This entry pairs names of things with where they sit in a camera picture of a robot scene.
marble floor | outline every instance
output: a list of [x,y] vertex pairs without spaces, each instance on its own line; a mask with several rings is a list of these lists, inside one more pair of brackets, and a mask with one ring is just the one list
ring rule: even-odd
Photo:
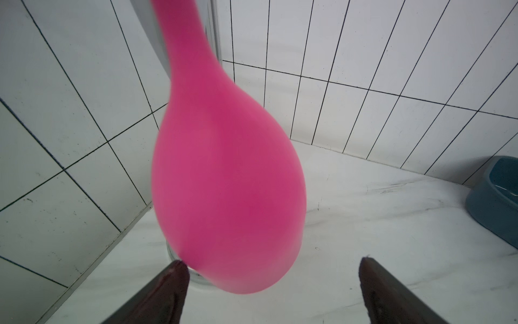
[[[518,250],[469,216],[468,188],[293,145],[308,192],[295,264],[251,295],[191,283],[182,323],[369,323],[357,274],[367,255],[451,324],[517,321]],[[169,262],[150,210],[47,323],[99,323]]]

